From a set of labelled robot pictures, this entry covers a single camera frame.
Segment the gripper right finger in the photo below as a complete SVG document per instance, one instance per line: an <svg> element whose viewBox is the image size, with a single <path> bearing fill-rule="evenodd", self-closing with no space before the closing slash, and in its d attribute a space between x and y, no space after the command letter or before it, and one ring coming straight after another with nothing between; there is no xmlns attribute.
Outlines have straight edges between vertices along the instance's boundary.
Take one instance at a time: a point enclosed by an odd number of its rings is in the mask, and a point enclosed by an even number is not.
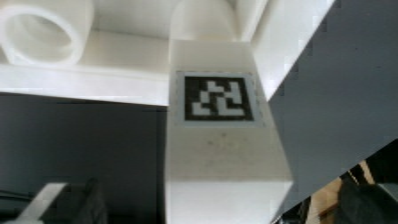
<svg viewBox="0 0 398 224"><path fill-rule="evenodd" d="M398 169L362 163L339 176L334 224L398 224Z"/></svg>

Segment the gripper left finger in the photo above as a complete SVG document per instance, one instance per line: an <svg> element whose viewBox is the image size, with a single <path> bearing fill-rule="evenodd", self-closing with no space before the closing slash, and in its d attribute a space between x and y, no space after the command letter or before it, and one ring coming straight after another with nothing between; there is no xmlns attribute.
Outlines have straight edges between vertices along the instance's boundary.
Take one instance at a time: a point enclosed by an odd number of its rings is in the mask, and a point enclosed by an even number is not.
<svg viewBox="0 0 398 224"><path fill-rule="evenodd" d="M97 180L48 183L10 224L108 224Z"/></svg>

